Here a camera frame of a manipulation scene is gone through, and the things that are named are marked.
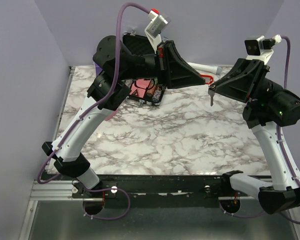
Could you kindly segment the white cylindrical tube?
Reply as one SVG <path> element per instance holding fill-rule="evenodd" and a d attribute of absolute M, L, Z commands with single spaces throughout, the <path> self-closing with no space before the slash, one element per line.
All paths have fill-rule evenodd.
<path fill-rule="evenodd" d="M 204 64 L 198 64 L 193 62 L 187 62 L 187 63 L 195 70 L 205 71 L 216 75 L 221 74 L 223 71 L 223 69 L 220 66 L 204 65 Z"/>

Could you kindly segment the purple wedge block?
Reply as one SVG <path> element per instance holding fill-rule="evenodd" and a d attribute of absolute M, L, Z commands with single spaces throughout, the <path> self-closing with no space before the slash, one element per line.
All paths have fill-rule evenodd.
<path fill-rule="evenodd" d="M 94 64 L 94 66 L 95 66 L 95 74 L 96 76 L 98 76 L 102 72 L 102 68 L 96 63 Z"/>

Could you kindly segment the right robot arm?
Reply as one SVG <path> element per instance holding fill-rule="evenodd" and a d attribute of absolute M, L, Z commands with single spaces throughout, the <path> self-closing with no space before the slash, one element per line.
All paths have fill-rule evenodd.
<path fill-rule="evenodd" d="M 240 170 L 230 171 L 222 175 L 220 191 L 226 196 L 243 192 L 257 199 L 267 214 L 275 214 L 300 206 L 300 171 L 281 131 L 300 120 L 300 97 L 266 78 L 269 69 L 261 60 L 239 58 L 209 86 L 208 93 L 245 103 L 243 119 L 271 174 L 271 182 L 265 182 Z"/>

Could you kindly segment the silver key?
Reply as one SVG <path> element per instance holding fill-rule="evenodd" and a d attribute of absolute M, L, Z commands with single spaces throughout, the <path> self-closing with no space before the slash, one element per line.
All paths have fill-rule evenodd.
<path fill-rule="evenodd" d="M 214 96 L 215 96 L 216 86 L 214 84 L 208 87 L 208 94 L 210 96 L 210 106 L 214 105 Z"/>

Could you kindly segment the black poker chip case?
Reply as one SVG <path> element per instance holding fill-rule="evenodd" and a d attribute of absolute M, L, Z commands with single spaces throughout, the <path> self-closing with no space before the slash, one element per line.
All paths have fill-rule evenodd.
<path fill-rule="evenodd" d="M 145 56 L 154 54 L 154 50 L 145 36 L 126 32 L 122 36 L 122 41 L 133 55 Z M 159 85 L 157 77 L 151 71 L 146 70 L 143 72 L 140 69 L 137 69 L 135 74 L 132 75 L 132 78 L 126 79 L 124 83 L 127 87 L 129 87 L 131 92 L 133 82 L 139 79 L 152 79 L 153 84 L 148 88 L 143 98 L 132 96 L 129 93 L 126 97 L 125 103 L 136 107 L 142 107 L 145 105 L 152 107 L 160 106 L 165 94 L 165 88 Z"/>

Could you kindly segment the pink plastic box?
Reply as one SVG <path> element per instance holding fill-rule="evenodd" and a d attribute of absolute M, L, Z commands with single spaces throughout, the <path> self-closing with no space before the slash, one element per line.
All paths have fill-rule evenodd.
<path fill-rule="evenodd" d="M 109 121 L 111 118 L 113 118 L 113 117 L 116 115 L 117 112 L 118 112 L 117 109 L 116 109 L 115 111 L 113 111 L 113 112 L 105 119 L 105 121 Z"/>

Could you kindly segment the pink card deck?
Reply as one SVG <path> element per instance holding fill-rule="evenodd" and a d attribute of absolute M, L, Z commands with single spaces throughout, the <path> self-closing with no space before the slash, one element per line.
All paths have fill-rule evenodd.
<path fill-rule="evenodd" d="M 143 98 L 149 87 L 153 85 L 152 79 L 141 78 L 134 81 L 130 87 L 130 95 L 134 97 Z"/>

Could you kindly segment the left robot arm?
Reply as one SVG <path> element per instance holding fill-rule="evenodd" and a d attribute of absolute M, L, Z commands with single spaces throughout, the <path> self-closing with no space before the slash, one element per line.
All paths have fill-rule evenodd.
<path fill-rule="evenodd" d="M 205 80 L 178 53 L 172 40 L 160 43 L 154 53 L 135 55 L 119 37 L 109 35 L 98 44 L 93 61 L 101 67 L 87 90 L 83 104 L 66 130 L 42 149 L 54 159 L 64 176 L 75 178 L 91 198 L 101 191 L 100 179 L 81 150 L 97 127 L 130 95 L 126 80 L 157 79 L 168 89 L 205 85 Z"/>

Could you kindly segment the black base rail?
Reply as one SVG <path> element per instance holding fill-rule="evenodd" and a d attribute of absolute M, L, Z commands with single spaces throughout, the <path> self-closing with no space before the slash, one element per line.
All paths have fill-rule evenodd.
<path fill-rule="evenodd" d="M 105 208 L 217 208 L 219 201 L 245 199 L 247 194 L 222 186 L 220 175 L 99 175 L 101 192 L 73 183 L 72 197 Z"/>

